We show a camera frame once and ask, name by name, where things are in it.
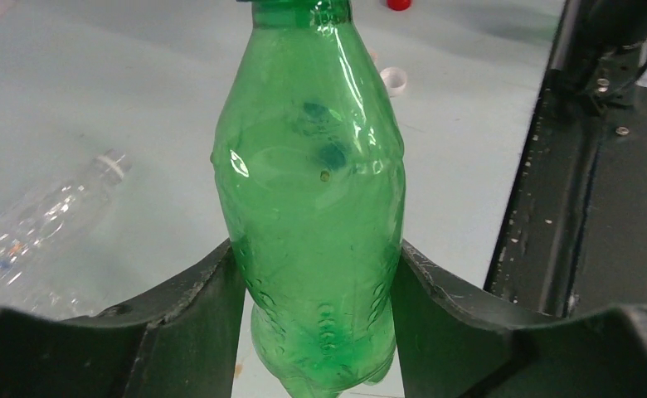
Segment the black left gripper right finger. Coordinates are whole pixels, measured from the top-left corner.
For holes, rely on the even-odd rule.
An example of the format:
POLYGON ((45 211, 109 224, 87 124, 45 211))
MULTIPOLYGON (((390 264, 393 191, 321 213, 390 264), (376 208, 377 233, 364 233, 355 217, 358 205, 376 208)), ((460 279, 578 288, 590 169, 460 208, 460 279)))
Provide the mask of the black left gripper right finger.
POLYGON ((392 308, 408 397, 647 397, 647 306, 554 318, 404 243, 392 308))

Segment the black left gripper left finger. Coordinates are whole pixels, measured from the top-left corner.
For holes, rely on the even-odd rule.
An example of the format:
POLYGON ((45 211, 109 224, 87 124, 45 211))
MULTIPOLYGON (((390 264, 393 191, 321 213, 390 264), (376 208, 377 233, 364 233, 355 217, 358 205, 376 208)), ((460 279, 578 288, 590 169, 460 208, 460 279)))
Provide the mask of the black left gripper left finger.
POLYGON ((228 397, 245 285, 228 242, 92 317, 0 307, 0 397, 228 397))

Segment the green plastic bottle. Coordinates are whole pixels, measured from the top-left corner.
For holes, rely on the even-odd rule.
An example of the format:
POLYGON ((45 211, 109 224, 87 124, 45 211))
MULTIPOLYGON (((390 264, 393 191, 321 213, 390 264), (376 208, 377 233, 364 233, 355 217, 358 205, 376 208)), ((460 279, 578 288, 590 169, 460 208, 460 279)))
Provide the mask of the green plastic bottle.
POLYGON ((251 336, 293 397, 387 374, 404 143, 348 1, 254 1, 211 155, 251 336))

